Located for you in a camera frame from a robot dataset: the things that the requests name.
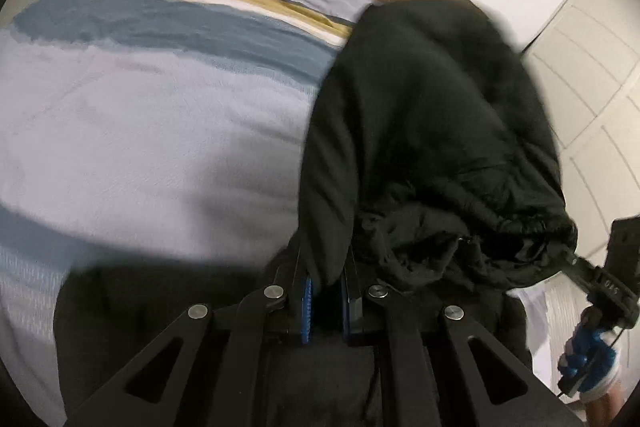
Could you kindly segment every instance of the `striped blanket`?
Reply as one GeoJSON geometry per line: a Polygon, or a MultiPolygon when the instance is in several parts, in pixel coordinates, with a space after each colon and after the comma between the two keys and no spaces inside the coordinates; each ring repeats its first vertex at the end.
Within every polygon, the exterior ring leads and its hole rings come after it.
{"type": "Polygon", "coordinates": [[[307,115],[370,0],[41,0],[0,31],[0,357],[65,414],[72,266],[259,271],[296,227],[307,115]]]}

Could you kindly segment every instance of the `black jacket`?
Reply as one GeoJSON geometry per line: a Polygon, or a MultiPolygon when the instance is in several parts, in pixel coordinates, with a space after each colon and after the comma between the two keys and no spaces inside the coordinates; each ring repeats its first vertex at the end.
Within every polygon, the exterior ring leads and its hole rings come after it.
{"type": "MultiPolygon", "coordinates": [[[[458,304],[530,367],[524,309],[504,291],[554,274],[576,240],[518,55],[479,11],[443,0],[370,7],[357,23],[310,120],[299,218],[283,256],[300,241],[316,329],[310,347],[272,354],[270,426],[382,421],[372,350],[346,347],[335,317],[350,244],[406,293],[423,330],[458,304]]],[[[72,273],[54,320],[67,412],[191,303],[227,305],[255,284],[178,263],[72,273]]]]}

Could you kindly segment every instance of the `hand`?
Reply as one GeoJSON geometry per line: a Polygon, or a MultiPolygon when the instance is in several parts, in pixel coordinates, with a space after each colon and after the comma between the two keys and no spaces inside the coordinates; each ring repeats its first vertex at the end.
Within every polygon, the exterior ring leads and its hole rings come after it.
{"type": "Polygon", "coordinates": [[[587,352],[595,348],[601,352],[600,362],[591,367],[578,391],[580,400],[589,403],[603,397],[620,376],[620,346],[612,346],[616,335],[613,331],[588,330],[582,323],[574,330],[574,336],[564,344],[564,353],[558,362],[558,370],[565,377],[574,377],[587,363],[587,352]]]}

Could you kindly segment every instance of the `metal screw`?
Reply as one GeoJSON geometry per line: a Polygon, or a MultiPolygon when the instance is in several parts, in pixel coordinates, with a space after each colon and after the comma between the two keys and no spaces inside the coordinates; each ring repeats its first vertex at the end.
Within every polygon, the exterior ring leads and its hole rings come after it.
{"type": "Polygon", "coordinates": [[[187,312],[192,319],[203,319],[207,313],[209,313],[209,309],[204,304],[194,304],[187,312]]]}
{"type": "Polygon", "coordinates": [[[385,298],[389,294],[389,290],[382,284],[372,284],[369,286],[369,295],[376,299],[385,298]]]}
{"type": "Polygon", "coordinates": [[[267,286],[267,288],[264,289],[264,296],[268,299],[279,299],[283,295],[284,289],[282,289],[282,286],[278,286],[277,284],[267,286]]]}
{"type": "Polygon", "coordinates": [[[444,316],[452,321],[458,321],[465,316],[465,312],[460,306],[447,306],[444,308],[444,316]]]}

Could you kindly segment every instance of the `blue glove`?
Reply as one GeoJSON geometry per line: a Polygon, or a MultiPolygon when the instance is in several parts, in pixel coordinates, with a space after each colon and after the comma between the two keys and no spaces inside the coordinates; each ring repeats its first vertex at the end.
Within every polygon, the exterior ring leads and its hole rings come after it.
{"type": "Polygon", "coordinates": [[[615,344],[611,347],[615,338],[613,331],[591,331],[583,324],[578,324],[574,336],[564,344],[564,353],[558,362],[558,370],[564,377],[574,377],[585,366],[590,349],[601,352],[600,362],[591,367],[587,378],[578,388],[583,403],[603,397],[620,377],[620,346],[615,344]]]}

